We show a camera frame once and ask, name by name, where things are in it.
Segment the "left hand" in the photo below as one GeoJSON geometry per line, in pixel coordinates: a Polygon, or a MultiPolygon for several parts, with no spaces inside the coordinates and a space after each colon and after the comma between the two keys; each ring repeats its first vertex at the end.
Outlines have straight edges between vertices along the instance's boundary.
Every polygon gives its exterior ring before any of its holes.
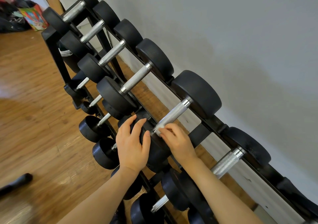
{"type": "Polygon", "coordinates": [[[142,145],[139,141],[140,132],[146,119],[139,120],[130,133],[130,125],[136,119],[133,115],[118,129],[116,136],[118,157],[121,169],[127,167],[138,174],[146,165],[150,149],[150,132],[146,131],[142,145]]]}

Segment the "baseboard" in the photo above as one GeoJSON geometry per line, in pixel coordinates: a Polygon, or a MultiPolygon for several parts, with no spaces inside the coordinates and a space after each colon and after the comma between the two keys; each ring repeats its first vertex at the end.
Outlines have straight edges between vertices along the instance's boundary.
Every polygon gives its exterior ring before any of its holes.
{"type": "MultiPolygon", "coordinates": [[[[111,37],[111,41],[115,44],[118,42],[113,37],[111,37]]],[[[142,67],[142,64],[127,50],[122,51],[120,57],[133,72],[137,72],[142,67]]],[[[174,76],[177,76],[180,72],[180,69],[175,68],[174,76]]],[[[168,109],[171,110],[179,102],[178,98],[152,73],[148,74],[143,82],[168,109]]],[[[200,124],[199,118],[190,110],[185,111],[178,120],[189,131],[200,124]]],[[[216,160],[220,160],[230,150],[215,134],[210,134],[202,142],[202,146],[216,160]]],[[[304,219],[243,161],[238,162],[229,171],[229,174],[278,224],[300,224],[304,222],[304,219]]]]}

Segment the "hand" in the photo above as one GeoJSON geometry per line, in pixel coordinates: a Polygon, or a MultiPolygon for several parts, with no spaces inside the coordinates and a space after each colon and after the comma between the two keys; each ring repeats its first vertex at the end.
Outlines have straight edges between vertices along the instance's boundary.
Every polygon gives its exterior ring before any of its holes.
{"type": "Polygon", "coordinates": [[[189,136],[176,124],[160,128],[160,136],[169,146],[176,160],[185,168],[192,160],[198,159],[189,136]]]}
{"type": "Polygon", "coordinates": [[[130,125],[136,117],[136,115],[133,115],[122,124],[116,136],[116,143],[121,169],[123,167],[127,167],[138,174],[145,167],[148,161],[150,133],[149,131],[145,132],[141,145],[139,137],[141,127],[146,122],[146,119],[144,118],[134,125],[130,134],[130,125]]]}

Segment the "black rack frame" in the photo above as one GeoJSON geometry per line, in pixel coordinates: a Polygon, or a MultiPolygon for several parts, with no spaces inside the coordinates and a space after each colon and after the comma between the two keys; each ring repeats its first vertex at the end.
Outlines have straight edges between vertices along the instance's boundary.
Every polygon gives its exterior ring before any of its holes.
{"type": "MultiPolygon", "coordinates": [[[[90,25],[94,25],[98,22],[98,19],[88,10],[84,10],[82,13],[80,13],[73,21],[72,24],[73,25],[78,25],[80,24],[85,18],[88,18],[90,25]]],[[[117,40],[118,37],[116,35],[114,35],[113,33],[109,32],[109,34],[112,34],[113,37],[115,37],[117,40]]],[[[48,27],[46,30],[44,30],[42,32],[42,37],[44,39],[44,41],[46,42],[46,45],[48,47],[48,49],[50,50],[50,53],[56,63],[56,66],[58,67],[61,76],[64,80],[65,83],[68,83],[71,81],[71,77],[69,75],[69,72],[65,66],[65,63],[61,57],[61,54],[58,50],[57,47],[57,42],[60,40],[61,35],[56,32],[52,27],[48,27]]],[[[95,56],[96,58],[100,59],[104,54],[106,54],[106,52],[108,52],[111,49],[111,45],[104,33],[104,31],[100,31],[97,34],[97,37],[103,47],[103,50],[99,53],[96,52],[95,56]]],[[[131,54],[133,54],[142,64],[145,64],[142,59],[137,56],[136,54],[134,54],[130,49],[128,49],[131,54]]],[[[117,83],[119,84],[123,84],[126,79],[122,73],[122,70],[116,60],[116,58],[114,58],[111,61],[111,64],[114,68],[115,71],[113,71],[110,67],[105,66],[105,68],[107,68],[107,70],[109,70],[112,75],[114,80],[117,81],[117,83]]],[[[178,96],[176,94],[176,92],[171,88],[171,81],[174,79],[174,77],[172,77],[171,79],[169,79],[168,81],[163,81],[161,80],[156,74],[154,74],[164,85],[166,88],[168,88],[171,92],[173,92],[180,100],[181,97],[178,96]]],[[[85,78],[84,74],[82,74],[82,72],[80,71],[74,78],[73,80],[83,80],[85,78]]],[[[85,91],[88,94],[87,100],[89,102],[93,101],[93,97],[91,96],[91,94],[89,93],[89,91],[87,90],[86,87],[84,87],[83,89],[85,89],[85,91]]],[[[138,111],[142,111],[145,112],[148,115],[148,119],[152,120],[156,123],[155,119],[151,116],[150,113],[148,113],[148,111],[144,108],[144,106],[138,101],[138,99],[130,92],[129,95],[137,102],[138,104],[138,111]]],[[[80,104],[81,101],[73,99],[73,103],[76,109],[80,108],[80,104]]],[[[101,111],[100,108],[98,108],[99,111],[99,117],[102,118],[104,116],[103,112],[101,111]]],[[[214,133],[216,134],[227,146],[229,146],[230,148],[235,148],[236,146],[234,146],[233,144],[225,141],[222,136],[221,136],[221,132],[223,130],[225,130],[226,128],[228,128],[228,126],[223,123],[219,118],[217,118],[215,115],[213,116],[213,118],[206,120],[206,119],[202,119],[193,109],[191,109],[191,111],[196,114],[196,116],[201,120],[201,124],[199,124],[189,135],[191,135],[191,141],[192,143],[195,143],[194,146],[199,145],[206,137],[209,136],[209,134],[214,133]]],[[[116,132],[113,129],[113,127],[110,125],[110,123],[107,121],[106,124],[110,127],[111,132],[112,132],[112,137],[115,138],[116,136],[116,132]]],[[[295,203],[292,201],[292,199],[290,198],[290,195],[288,193],[292,192],[296,193],[298,195],[303,196],[303,194],[301,194],[301,192],[299,190],[296,189],[296,187],[289,181],[289,183],[286,184],[286,177],[283,177],[281,174],[279,174],[278,171],[276,171],[270,164],[266,165],[265,167],[261,167],[259,166],[250,156],[245,155],[243,157],[243,161],[254,171],[256,172],[256,174],[258,174],[276,193],[278,193],[283,199],[284,201],[286,201],[294,210],[296,210],[296,212],[298,214],[300,214],[305,220],[309,220],[310,218],[312,218],[312,215],[308,214],[308,211],[304,211],[304,207],[300,208],[299,206],[295,205],[295,203]],[[285,186],[279,187],[280,183],[284,182],[285,186]]],[[[145,175],[141,172],[141,177],[144,180],[144,187],[146,189],[147,192],[154,192],[154,195],[156,196],[157,199],[159,199],[159,196],[157,195],[157,193],[154,191],[153,187],[159,182],[160,180],[160,176],[162,175],[162,173],[157,173],[154,177],[152,177],[150,180],[148,180],[145,175]]],[[[167,223],[176,223],[176,221],[173,219],[173,217],[171,216],[171,214],[169,213],[169,211],[163,207],[163,210],[165,212],[165,220],[167,221],[167,223]]]]}

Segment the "finger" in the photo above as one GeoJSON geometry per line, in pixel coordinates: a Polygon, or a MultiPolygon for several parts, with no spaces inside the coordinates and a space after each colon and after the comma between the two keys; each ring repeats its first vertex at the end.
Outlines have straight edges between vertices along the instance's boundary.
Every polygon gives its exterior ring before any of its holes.
{"type": "Polygon", "coordinates": [[[149,132],[149,130],[147,130],[142,138],[142,150],[141,151],[144,155],[149,156],[150,143],[151,143],[150,132],[149,132]]]}
{"type": "Polygon", "coordinates": [[[159,131],[161,132],[161,137],[166,142],[166,144],[170,147],[173,143],[177,142],[177,137],[174,136],[169,130],[160,128],[159,131]]]}
{"type": "Polygon", "coordinates": [[[177,125],[177,124],[166,124],[166,126],[164,127],[166,130],[170,129],[173,131],[173,133],[177,136],[177,137],[181,137],[182,135],[184,135],[184,131],[177,125]]]}
{"type": "Polygon", "coordinates": [[[127,119],[122,126],[120,127],[121,129],[121,136],[130,136],[130,126],[133,123],[133,121],[136,119],[136,115],[131,116],[129,119],[127,119]]]}
{"type": "Polygon", "coordinates": [[[138,138],[140,136],[141,128],[143,124],[147,121],[146,118],[138,120],[138,122],[134,125],[133,131],[131,132],[132,138],[138,138]]]}

